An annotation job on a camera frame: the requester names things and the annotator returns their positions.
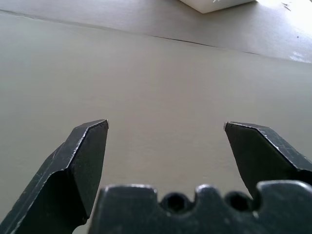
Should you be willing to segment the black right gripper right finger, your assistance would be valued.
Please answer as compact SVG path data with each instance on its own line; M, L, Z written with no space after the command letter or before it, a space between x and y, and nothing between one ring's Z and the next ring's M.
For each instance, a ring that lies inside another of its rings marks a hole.
M251 195L261 181L298 180L312 186L312 161L273 129L241 122L225 122L224 131L240 176Z

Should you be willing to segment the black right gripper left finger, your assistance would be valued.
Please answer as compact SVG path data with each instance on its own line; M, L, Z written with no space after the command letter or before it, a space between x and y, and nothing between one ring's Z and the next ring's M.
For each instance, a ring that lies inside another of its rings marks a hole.
M90 218L109 122L75 127L43 162L0 224L0 234L72 234Z

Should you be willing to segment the white box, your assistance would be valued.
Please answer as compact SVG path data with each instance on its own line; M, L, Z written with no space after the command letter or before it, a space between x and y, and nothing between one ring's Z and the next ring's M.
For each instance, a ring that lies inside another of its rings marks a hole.
M180 0L194 10L206 14L209 12L242 5L255 0Z

